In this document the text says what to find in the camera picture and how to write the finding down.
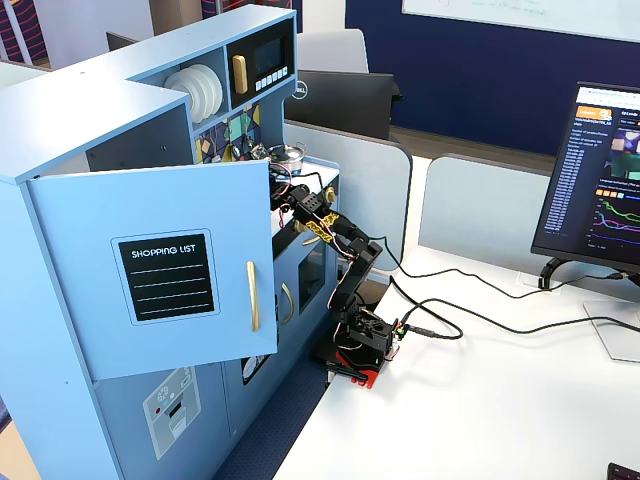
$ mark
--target black wire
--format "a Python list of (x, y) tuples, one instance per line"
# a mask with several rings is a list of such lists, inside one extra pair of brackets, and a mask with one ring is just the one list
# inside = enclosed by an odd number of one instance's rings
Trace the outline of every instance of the black wire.
[(316, 175), (318, 177), (318, 182), (320, 183), (320, 192), (324, 191), (324, 185), (322, 184), (322, 175), (320, 175), (319, 172), (311, 172), (311, 173), (305, 173), (304, 175), (293, 175), (293, 178), (299, 178), (299, 177), (311, 177), (313, 175)]
[(622, 278), (624, 278), (622, 276), (622, 274), (620, 273), (614, 273), (611, 275), (607, 275), (604, 277), (598, 277), (595, 275), (582, 275), (581, 277), (578, 278), (574, 278), (573, 280), (567, 280), (566, 282), (562, 282), (559, 283), (558, 285), (556, 285), (553, 288), (549, 288), (549, 289), (537, 289), (537, 290), (533, 290), (531, 292), (527, 292), (523, 295), (511, 295), (509, 292), (506, 292), (504, 290), (502, 290), (500, 287), (497, 287), (495, 285), (493, 285), (492, 283), (489, 283), (488, 281), (486, 281), (484, 278), (480, 277), (479, 275), (475, 274), (475, 273), (467, 273), (464, 272), (462, 270), (460, 270), (459, 268), (449, 268), (447, 270), (442, 270), (440, 272), (435, 272), (435, 273), (425, 273), (422, 275), (412, 275), (410, 273), (408, 273), (400, 264), (400, 262), (398, 261), (398, 259), (395, 257), (395, 255), (393, 255), (393, 253), (391, 252), (391, 249), (389, 248), (389, 243), (387, 242), (387, 237), (377, 237), (377, 238), (372, 238), (370, 237), (371, 240), (384, 240), (384, 248), (387, 250), (387, 252), (389, 253), (389, 255), (391, 256), (391, 258), (393, 259), (394, 263), (398, 266), (398, 268), (400, 269), (400, 271), (402, 273), (404, 273), (407, 277), (409, 278), (429, 278), (429, 277), (435, 277), (437, 275), (443, 275), (445, 273), (450, 273), (450, 272), (456, 272), (459, 273), (460, 275), (464, 276), (464, 277), (471, 277), (471, 278), (475, 278), (476, 280), (484, 283), (486, 286), (493, 288), (494, 290), (500, 292), (501, 294), (512, 298), (514, 300), (520, 300), (522, 298), (526, 298), (526, 297), (530, 297), (531, 295), (535, 295), (536, 293), (542, 293), (542, 292), (553, 292), (554, 290), (559, 289), (560, 287), (564, 287), (565, 285), (569, 285), (571, 283), (576, 283), (579, 282), (580, 280), (584, 280), (585, 278), (591, 278), (593, 280), (621, 280)]
[(362, 305), (366, 305), (367, 304), (367, 302), (364, 301), (364, 298), (362, 297), (362, 295), (360, 295), (358, 292), (355, 293), (355, 296), (360, 299), (360, 303)]
[[(280, 172), (274, 170), (274, 167), (278, 167), (281, 169)], [(284, 186), (278, 187), (278, 190), (276, 190), (276, 192), (274, 193), (274, 195), (277, 195), (277, 198), (282, 197), (282, 195), (284, 195), (284, 192), (287, 188), (293, 188), (293, 185), (291, 185), (291, 179), (293, 178), (293, 175), (291, 177), (289, 177), (290, 172), (284, 168), (282, 165), (278, 165), (277, 163), (272, 163), (269, 164), (269, 170), (273, 173), (275, 173), (276, 175), (282, 175), (282, 176), (286, 176), (287, 178), (287, 183)]]
[[(629, 325), (627, 323), (621, 322), (620, 320), (617, 320), (615, 318), (612, 317), (605, 317), (605, 316), (597, 316), (597, 317), (584, 317), (584, 318), (578, 318), (576, 320), (567, 320), (564, 322), (557, 322), (557, 323), (550, 323), (547, 325), (542, 325), (541, 327), (536, 327), (536, 328), (532, 328), (531, 330), (516, 330), (514, 328), (508, 327), (506, 325), (503, 325), (499, 322), (496, 322), (495, 320), (490, 319), (489, 317), (482, 315), (480, 313), (474, 312), (473, 310), (469, 310), (468, 308), (464, 308), (461, 307), (460, 305), (456, 305), (455, 303), (451, 303), (448, 302), (446, 300), (442, 300), (440, 298), (428, 298), (426, 300), (423, 300), (421, 302), (417, 302), (415, 303), (415, 300), (411, 299), (406, 293), (404, 293), (400, 287), (398, 286), (398, 284), (396, 283), (396, 281), (391, 278), (391, 283), (398, 289), (398, 291), (400, 293), (402, 293), (405, 297), (407, 297), (412, 303), (414, 303), (414, 306), (407, 312), (405, 313), (404, 317), (402, 318), (402, 320), (400, 321), (400, 328), (402, 328), (402, 326), (404, 326), (404, 324), (406, 323), (406, 321), (409, 319), (409, 316), (416, 311), (418, 308), (420, 309), (426, 309), (426, 307), (424, 307), (425, 303), (430, 303), (430, 302), (436, 302), (436, 303), (442, 303), (443, 305), (447, 305), (449, 307), (453, 307), (456, 308), (458, 310), (461, 310), (465, 313), (468, 313), (470, 315), (473, 315), (481, 320), (484, 320), (486, 322), (491, 323), (492, 325), (495, 325), (496, 327), (499, 327), (503, 330), (506, 330), (507, 332), (510, 333), (515, 333), (517, 335), (531, 335), (532, 333), (537, 333), (537, 332), (541, 332), (542, 330), (547, 330), (549, 328), (556, 328), (556, 327), (563, 327), (566, 325), (573, 325), (576, 323), (583, 323), (583, 322), (589, 322), (592, 320), (606, 320), (609, 321), (611, 323), (614, 323), (622, 328), (626, 328), (628, 330), (632, 330), (636, 333), (640, 333), (640, 327), (634, 327), (633, 325)], [(462, 330), (459, 327), (455, 327), (458, 329), (458, 331), (461, 332), (460, 338), (462, 337)], [(433, 335), (433, 338), (441, 338), (441, 336), (439, 334), (435, 334)]]
[[(424, 305), (419, 304), (417, 301), (415, 301), (413, 298), (411, 298), (409, 296), (409, 294), (407, 292), (405, 292), (404, 290), (402, 290), (400, 288), (400, 285), (398, 285), (395, 281), (395, 279), (393, 277), (389, 277), (391, 280), (391, 284), (396, 287), (396, 290), (398, 290), (398, 292), (400, 292), (400, 294), (405, 297), (407, 300), (409, 300), (411, 303), (413, 303), (414, 308), (410, 310), (410, 312), (413, 312), (416, 308), (420, 308), (421, 310), (427, 312), (429, 315), (437, 318), (438, 320), (440, 320), (443, 323), (446, 323), (447, 325), (449, 325), (451, 328), (453, 328), (454, 330), (456, 330), (458, 332), (457, 335), (440, 335), (438, 333), (435, 334), (435, 336), (433, 338), (439, 338), (441, 340), (460, 340), (463, 336), (464, 336), (464, 332), (462, 331), (462, 329), (457, 326), (455, 323), (453, 323), (450, 320), (447, 320), (446, 318), (444, 318), (441, 315), (438, 315), (436, 312), (434, 312), (433, 310), (428, 309), (427, 307), (425, 307)], [(403, 318), (403, 321), (401, 322), (402, 325), (404, 325), (404, 323), (406, 322), (406, 320), (409, 318), (409, 316), (407, 314), (405, 314), (405, 318)]]

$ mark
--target whiteboard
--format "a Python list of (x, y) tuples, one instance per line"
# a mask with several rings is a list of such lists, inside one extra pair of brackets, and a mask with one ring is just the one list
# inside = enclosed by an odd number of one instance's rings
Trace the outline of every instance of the whiteboard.
[(640, 0), (404, 0), (402, 12), (640, 42)]

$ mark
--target white desk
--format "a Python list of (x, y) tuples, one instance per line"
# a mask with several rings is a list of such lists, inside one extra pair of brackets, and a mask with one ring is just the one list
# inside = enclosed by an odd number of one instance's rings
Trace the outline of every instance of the white desk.
[[(514, 293), (530, 290), (514, 271), (425, 247), (404, 266), (411, 273), (457, 266)], [(416, 300), (447, 299), (518, 328), (580, 318), (582, 301), (608, 299), (563, 287), (510, 300), (455, 273), (397, 280)], [(390, 288), (376, 313), (391, 323), (410, 306)], [(277, 480), (603, 480), (609, 462), (640, 470), (640, 365), (610, 360), (590, 322), (516, 336), (430, 307), (465, 337), (407, 334), (372, 390), (337, 377)], [(447, 331), (422, 312), (409, 323)]]
[(47, 73), (38, 68), (25, 67), (15, 63), (0, 62), (0, 88), (9, 87), (16, 83), (31, 80)]

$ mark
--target white wall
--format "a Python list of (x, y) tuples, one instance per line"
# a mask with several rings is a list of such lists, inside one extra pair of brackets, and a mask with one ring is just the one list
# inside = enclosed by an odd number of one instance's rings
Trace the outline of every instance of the white wall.
[(153, 36), (149, 0), (34, 0), (52, 68), (109, 51), (106, 32)]
[(302, 0), (304, 33), (344, 30), (346, 0)]

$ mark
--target gray cubicle divider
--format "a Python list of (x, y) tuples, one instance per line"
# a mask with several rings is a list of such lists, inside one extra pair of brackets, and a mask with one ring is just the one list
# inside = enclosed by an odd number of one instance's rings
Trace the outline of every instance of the gray cubicle divider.
[[(533, 255), (530, 248), (548, 184), (546, 172), (470, 157), (438, 158), (427, 173), (418, 243), (538, 275), (549, 257)], [(605, 267), (572, 262), (560, 267), (553, 280), (609, 273)], [(640, 301), (640, 289), (631, 282), (583, 280), (576, 285)]]
[[(285, 139), (306, 146), (307, 154), (340, 165), (340, 213), (367, 235), (386, 235), (401, 259), (409, 206), (413, 159), (399, 143), (287, 120)], [(376, 269), (396, 268), (384, 251)]]

